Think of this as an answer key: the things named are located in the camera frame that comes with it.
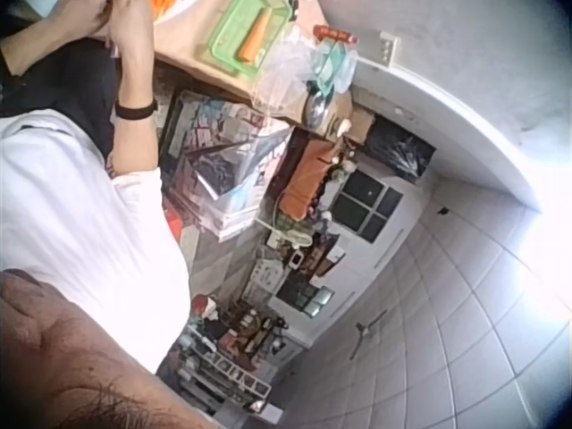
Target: electrical outlet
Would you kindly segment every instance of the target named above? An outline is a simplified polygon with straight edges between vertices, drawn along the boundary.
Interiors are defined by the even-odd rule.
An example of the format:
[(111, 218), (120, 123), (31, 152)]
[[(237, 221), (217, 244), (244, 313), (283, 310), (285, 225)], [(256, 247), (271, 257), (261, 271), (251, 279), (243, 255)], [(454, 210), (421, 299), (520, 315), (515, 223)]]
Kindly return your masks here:
[(380, 55), (379, 64), (390, 67), (400, 44), (400, 38), (382, 31), (379, 35), (379, 39), (382, 43), (382, 54)]

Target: person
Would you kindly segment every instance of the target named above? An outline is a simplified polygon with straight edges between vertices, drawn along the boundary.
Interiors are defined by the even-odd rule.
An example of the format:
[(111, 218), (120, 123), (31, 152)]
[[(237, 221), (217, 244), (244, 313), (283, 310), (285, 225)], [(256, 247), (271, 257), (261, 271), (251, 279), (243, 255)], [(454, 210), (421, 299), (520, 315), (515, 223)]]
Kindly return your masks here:
[[(85, 39), (104, 25), (118, 90), (109, 50)], [(152, 375), (190, 297), (162, 208), (151, 2), (60, 0), (0, 52), (0, 271), (16, 270), (0, 281), (3, 398), (40, 427), (208, 427)]]

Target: red object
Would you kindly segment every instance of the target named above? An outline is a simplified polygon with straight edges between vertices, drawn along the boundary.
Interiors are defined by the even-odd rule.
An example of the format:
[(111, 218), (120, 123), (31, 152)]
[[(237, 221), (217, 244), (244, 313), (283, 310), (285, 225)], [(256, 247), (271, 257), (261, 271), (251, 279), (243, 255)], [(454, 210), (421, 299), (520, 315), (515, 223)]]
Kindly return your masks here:
[(327, 25), (315, 25), (314, 36), (320, 41), (324, 38), (332, 38), (349, 45), (355, 45), (359, 41), (359, 39), (353, 34), (348, 33), (343, 29), (333, 29)]
[(208, 306), (208, 298), (206, 297), (206, 295), (198, 294), (190, 302), (190, 306), (193, 310), (193, 313), (201, 317), (203, 313), (205, 313), (206, 307)]
[(175, 207), (172, 206), (171, 201), (169, 201), (165, 196), (163, 197), (163, 212), (164, 217), (167, 219), (167, 223), (169, 223), (169, 228), (171, 228), (173, 237), (178, 243), (180, 243), (182, 235), (182, 219), (179, 212), (177, 212)]

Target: orange bag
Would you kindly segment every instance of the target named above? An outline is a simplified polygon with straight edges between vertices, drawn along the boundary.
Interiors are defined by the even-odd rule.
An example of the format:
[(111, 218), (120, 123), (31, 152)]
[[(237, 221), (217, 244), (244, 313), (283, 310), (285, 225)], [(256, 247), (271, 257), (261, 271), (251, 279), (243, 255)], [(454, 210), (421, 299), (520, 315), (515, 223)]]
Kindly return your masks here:
[(157, 21), (172, 8), (177, 0), (151, 0), (151, 2), (153, 4), (153, 12), (155, 13), (154, 19)]

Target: black wristband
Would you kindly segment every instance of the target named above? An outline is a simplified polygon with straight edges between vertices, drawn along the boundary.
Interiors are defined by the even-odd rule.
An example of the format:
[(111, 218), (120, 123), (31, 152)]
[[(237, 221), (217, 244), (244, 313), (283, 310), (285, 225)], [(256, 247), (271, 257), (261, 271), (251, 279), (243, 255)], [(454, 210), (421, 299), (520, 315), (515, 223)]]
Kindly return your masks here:
[(118, 118), (125, 119), (127, 121), (140, 121), (151, 116), (155, 110), (157, 110), (157, 101), (153, 100), (151, 105), (143, 107), (140, 109), (128, 109), (119, 104), (118, 101), (115, 102), (115, 115)]

